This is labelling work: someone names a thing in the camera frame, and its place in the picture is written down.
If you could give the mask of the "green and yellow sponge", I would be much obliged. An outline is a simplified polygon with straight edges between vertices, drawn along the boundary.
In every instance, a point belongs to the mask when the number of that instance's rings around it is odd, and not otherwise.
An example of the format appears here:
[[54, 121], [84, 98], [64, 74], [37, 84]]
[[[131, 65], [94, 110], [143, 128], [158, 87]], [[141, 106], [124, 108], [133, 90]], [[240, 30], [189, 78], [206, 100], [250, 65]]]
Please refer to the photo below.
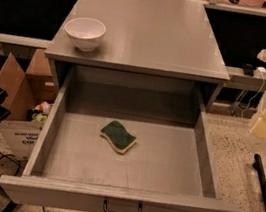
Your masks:
[[133, 147], [137, 140], [117, 120], [113, 120], [105, 127], [102, 127], [100, 135], [108, 141], [116, 153], [120, 153], [121, 155]]

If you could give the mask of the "grey cabinet with counter top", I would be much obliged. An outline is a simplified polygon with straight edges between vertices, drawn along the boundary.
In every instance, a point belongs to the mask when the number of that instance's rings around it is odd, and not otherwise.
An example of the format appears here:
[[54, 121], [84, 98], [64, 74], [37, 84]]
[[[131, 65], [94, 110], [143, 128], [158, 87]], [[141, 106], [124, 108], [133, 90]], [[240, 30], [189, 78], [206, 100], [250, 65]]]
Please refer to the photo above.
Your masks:
[[102, 44], [81, 52], [61, 28], [46, 49], [52, 61], [199, 80], [209, 107], [229, 80], [199, 1], [78, 0], [68, 19], [76, 17], [106, 25]]

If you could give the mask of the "open grey drawer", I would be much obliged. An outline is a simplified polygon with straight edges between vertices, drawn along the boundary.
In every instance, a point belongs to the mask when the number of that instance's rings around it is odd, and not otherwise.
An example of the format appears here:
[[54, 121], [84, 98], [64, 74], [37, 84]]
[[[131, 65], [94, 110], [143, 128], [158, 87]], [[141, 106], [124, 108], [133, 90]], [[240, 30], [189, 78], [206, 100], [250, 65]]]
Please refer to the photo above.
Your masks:
[[[113, 120], [137, 138], [116, 153], [100, 135]], [[0, 185], [16, 203], [104, 212], [243, 212], [221, 197], [202, 95], [186, 81], [139, 88], [108, 72], [72, 68], [21, 176]]]

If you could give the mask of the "black power adapter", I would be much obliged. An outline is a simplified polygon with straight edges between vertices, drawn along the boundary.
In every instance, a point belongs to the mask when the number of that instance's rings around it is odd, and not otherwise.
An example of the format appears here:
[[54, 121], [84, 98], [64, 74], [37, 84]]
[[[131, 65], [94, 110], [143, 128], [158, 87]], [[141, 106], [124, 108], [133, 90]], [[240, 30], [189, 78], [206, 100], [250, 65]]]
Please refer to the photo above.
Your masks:
[[254, 75], [253, 71], [254, 71], [254, 67], [251, 64], [247, 63], [243, 65], [243, 73], [245, 75], [253, 76]]

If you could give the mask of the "white ceramic bowl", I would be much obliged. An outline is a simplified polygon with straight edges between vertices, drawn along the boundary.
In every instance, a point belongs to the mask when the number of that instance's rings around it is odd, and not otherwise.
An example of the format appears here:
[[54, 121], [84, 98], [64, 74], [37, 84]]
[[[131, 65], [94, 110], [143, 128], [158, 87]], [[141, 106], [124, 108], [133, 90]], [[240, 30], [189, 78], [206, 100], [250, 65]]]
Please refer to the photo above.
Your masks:
[[74, 47], [86, 52], [99, 47], [106, 34], [105, 25], [89, 17], [72, 19], [66, 23], [64, 29]]

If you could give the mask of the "colourful items in box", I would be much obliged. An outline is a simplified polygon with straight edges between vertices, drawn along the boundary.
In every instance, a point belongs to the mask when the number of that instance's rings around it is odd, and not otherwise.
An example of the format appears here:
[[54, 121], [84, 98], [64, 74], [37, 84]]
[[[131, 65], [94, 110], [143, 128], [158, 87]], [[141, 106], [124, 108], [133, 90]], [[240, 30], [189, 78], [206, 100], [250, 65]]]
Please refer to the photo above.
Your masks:
[[37, 104], [36, 107], [29, 110], [27, 120], [32, 122], [45, 123], [48, 119], [48, 115], [50, 114], [52, 107], [52, 103], [48, 103], [46, 101]]

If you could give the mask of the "brown cardboard box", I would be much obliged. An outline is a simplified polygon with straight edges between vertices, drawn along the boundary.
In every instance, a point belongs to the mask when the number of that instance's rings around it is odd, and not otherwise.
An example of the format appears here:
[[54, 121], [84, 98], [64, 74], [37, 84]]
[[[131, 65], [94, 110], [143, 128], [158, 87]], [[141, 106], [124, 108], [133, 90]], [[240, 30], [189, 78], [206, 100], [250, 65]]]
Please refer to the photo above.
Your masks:
[[56, 93], [44, 49], [37, 49], [24, 71], [12, 53], [0, 71], [0, 88], [7, 92], [3, 107], [10, 111], [0, 123], [0, 133], [18, 160], [27, 160], [39, 137], [43, 122], [33, 122], [35, 111], [47, 112]]

